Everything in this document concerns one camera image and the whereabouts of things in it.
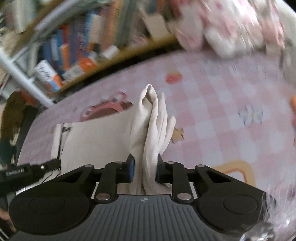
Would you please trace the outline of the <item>beige polo shirt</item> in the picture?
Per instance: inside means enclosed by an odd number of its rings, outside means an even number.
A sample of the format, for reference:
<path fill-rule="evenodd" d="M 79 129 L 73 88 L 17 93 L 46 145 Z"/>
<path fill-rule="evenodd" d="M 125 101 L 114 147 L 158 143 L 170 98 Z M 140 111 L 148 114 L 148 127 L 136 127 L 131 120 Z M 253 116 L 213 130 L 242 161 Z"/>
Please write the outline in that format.
<path fill-rule="evenodd" d="M 147 85 L 137 103 L 127 110 L 94 120 L 58 124 L 55 127 L 51 159 L 60 159 L 61 174 L 91 164 L 135 160 L 131 184 L 119 184 L 119 194 L 170 194 L 169 184 L 156 182 L 158 155 L 168 147 L 176 124 L 167 113 L 164 93 Z"/>

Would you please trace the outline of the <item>white orange flat carton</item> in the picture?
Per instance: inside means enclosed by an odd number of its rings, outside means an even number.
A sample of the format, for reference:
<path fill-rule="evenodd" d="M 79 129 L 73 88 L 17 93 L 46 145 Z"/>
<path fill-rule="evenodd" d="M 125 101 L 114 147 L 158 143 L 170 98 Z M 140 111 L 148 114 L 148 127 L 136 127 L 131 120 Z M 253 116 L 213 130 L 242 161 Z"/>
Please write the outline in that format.
<path fill-rule="evenodd" d="M 73 79 L 85 74 L 87 71 L 95 68 L 97 63 L 89 58 L 84 57 L 78 60 L 70 69 L 63 73 L 62 77 L 65 81 L 69 82 Z"/>

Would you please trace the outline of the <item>small white box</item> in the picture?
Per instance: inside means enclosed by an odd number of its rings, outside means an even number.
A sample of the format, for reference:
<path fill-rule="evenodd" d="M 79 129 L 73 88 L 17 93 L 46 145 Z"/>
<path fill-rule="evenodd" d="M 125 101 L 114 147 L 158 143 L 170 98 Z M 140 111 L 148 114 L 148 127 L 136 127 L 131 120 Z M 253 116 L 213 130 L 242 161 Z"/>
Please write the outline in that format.
<path fill-rule="evenodd" d="M 119 53 L 119 49 L 115 46 L 115 45 L 111 45 L 110 47 L 108 47 L 106 50 L 104 50 L 101 53 L 102 58 L 104 59 L 112 59 L 114 56 L 116 56 Z"/>

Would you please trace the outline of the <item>wooden shelf board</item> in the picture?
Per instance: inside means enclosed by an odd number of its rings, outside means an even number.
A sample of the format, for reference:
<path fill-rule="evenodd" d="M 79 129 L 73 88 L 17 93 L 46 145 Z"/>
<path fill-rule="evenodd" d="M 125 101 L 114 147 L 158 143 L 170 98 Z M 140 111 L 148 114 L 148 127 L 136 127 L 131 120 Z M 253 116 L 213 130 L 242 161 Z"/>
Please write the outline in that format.
<path fill-rule="evenodd" d="M 146 43 L 123 48 L 111 59 L 98 61 L 97 65 L 95 65 L 92 69 L 87 70 L 85 73 L 74 78 L 70 82 L 66 82 L 59 91 L 53 92 L 50 94 L 48 93 L 47 96 L 49 98 L 53 98 L 58 94 L 60 94 L 61 92 L 65 91 L 66 89 L 72 87 L 73 85 L 85 80 L 86 78 L 96 73 L 106 70 L 107 68 L 110 68 L 115 64 L 122 63 L 128 59 L 131 59 L 135 56 L 140 56 L 152 50 L 156 50 L 172 44 L 176 44 L 177 42 L 178 42 L 177 38 L 174 35 L 167 35 L 161 39 L 157 39 L 157 40 L 149 39 Z"/>

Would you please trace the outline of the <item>pink checkered cartoon table mat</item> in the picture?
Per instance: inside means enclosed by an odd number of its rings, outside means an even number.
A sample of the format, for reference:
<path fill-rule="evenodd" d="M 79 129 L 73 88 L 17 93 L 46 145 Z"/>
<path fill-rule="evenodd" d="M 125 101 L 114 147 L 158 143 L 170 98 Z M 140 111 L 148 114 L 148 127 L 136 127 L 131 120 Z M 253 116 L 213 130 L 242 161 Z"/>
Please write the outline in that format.
<path fill-rule="evenodd" d="M 165 162 L 203 164 L 264 191 L 295 187 L 295 88 L 278 60 L 261 53 L 220 60 L 211 51 L 178 51 L 103 78 L 35 118 L 18 164 L 48 162 L 58 124 L 127 110 L 149 84 L 176 119 Z"/>

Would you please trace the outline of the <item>white orange usmile box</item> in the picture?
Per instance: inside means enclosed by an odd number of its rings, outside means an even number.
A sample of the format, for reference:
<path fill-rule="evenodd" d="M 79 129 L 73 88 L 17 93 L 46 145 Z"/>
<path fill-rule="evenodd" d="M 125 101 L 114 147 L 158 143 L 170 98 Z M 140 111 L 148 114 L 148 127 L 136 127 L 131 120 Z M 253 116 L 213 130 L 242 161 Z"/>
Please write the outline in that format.
<path fill-rule="evenodd" d="M 57 92 L 62 88 L 62 79 L 47 60 L 41 60 L 35 67 L 36 75 L 48 87 L 50 92 Z"/>

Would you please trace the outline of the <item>dark brown hanging garment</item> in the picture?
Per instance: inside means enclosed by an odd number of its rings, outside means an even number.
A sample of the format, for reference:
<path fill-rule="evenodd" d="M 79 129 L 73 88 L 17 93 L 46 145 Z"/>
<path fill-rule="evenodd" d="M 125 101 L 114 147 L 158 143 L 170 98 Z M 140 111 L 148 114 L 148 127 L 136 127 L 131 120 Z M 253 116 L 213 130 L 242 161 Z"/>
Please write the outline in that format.
<path fill-rule="evenodd" d="M 15 131 L 21 127 L 25 105 L 26 101 L 19 92 L 10 95 L 1 117 L 1 138 L 14 138 Z"/>

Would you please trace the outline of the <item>row of colourful books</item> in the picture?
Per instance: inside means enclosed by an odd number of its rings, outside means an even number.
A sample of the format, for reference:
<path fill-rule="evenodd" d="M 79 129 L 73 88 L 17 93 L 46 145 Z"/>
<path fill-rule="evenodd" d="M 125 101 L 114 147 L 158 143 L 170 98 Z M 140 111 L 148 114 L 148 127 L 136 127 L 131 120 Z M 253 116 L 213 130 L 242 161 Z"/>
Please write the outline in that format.
<path fill-rule="evenodd" d="M 137 23 L 143 6 L 143 1 L 63 1 L 35 27 L 49 37 L 45 59 L 63 75 L 81 58 L 134 43 L 142 36 Z"/>

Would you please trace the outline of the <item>white shelf frame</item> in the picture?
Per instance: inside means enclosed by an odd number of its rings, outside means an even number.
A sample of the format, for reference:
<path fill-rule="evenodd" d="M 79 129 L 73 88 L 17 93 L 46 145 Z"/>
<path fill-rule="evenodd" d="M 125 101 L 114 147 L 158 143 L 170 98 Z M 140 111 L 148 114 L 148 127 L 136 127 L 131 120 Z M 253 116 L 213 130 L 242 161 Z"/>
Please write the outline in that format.
<path fill-rule="evenodd" d="M 21 68 L 16 64 L 16 60 L 28 50 L 25 47 L 24 50 L 21 50 L 20 53 L 16 54 L 15 57 L 10 58 L 8 54 L 4 51 L 4 48 L 1 47 L 1 66 L 14 78 L 14 80 L 24 88 L 32 97 L 40 102 L 46 108 L 54 105 L 52 99 L 50 99 L 46 94 L 38 88 L 33 82 L 34 77 L 29 78 Z"/>

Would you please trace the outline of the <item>white pink plush bunny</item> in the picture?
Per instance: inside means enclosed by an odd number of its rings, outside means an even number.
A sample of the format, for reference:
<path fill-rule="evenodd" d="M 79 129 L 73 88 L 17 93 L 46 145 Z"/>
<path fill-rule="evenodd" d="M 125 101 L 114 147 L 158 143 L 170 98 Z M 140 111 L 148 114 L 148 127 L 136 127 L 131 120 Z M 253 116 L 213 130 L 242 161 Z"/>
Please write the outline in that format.
<path fill-rule="evenodd" d="M 285 50 L 285 30 L 275 1 L 190 1 L 179 5 L 175 36 L 187 51 L 204 43 L 221 58 L 254 50 L 280 54 Z"/>

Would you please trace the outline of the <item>beige pen holder box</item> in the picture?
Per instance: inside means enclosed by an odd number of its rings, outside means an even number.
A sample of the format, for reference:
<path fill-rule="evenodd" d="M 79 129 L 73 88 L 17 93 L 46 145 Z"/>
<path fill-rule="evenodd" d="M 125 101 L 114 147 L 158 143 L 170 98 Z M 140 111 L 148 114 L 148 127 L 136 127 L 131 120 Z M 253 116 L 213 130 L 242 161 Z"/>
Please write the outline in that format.
<path fill-rule="evenodd" d="M 159 40 L 170 35 L 162 15 L 146 15 L 142 17 L 142 20 L 153 40 Z"/>

